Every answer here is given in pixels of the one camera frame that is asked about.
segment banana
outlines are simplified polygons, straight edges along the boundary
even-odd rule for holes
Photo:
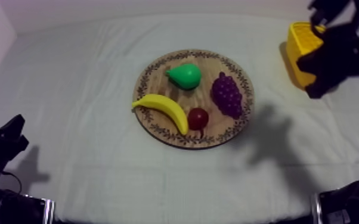
[[[132,103],[132,108],[142,105],[144,107],[159,110],[167,114],[176,124],[182,135],[188,133],[188,119],[184,110],[174,100],[158,94],[147,94],[140,100]]]

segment wrinkled cloth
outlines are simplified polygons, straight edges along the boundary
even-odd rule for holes
[[[26,119],[28,149],[8,164],[57,214],[109,223],[253,223],[309,211],[309,196],[359,179],[359,78],[320,100],[291,83],[280,50],[291,21],[154,15],[21,35],[0,66],[0,126]],[[131,112],[156,58],[207,49],[252,81],[247,129],[219,147],[179,150]],[[3,177],[0,188],[17,189]]]

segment fruit stem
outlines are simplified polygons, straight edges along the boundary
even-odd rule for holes
[[[139,105],[139,101],[133,102],[133,103],[132,103],[132,109],[133,109],[134,107],[138,106],[138,105]]]

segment wooden plate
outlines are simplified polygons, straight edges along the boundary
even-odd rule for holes
[[[169,82],[166,71],[185,63],[193,63],[202,71],[200,85],[192,91],[183,91]],[[221,113],[210,97],[213,81],[223,71],[232,76],[242,94],[242,115],[234,120]],[[160,94],[176,101],[186,115],[192,108],[201,107],[209,113],[209,123],[203,130],[190,130],[186,136],[179,133],[174,122],[165,114],[136,107],[134,112],[141,125],[155,138],[180,148],[210,148],[229,141],[248,123],[253,111],[253,87],[246,73],[235,62],[220,54],[189,49],[166,54],[152,62],[141,74],[134,89],[133,100],[145,94]]]

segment pear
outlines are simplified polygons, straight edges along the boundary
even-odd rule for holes
[[[199,86],[202,72],[194,64],[183,64],[167,71],[167,75],[177,87],[190,90]]]

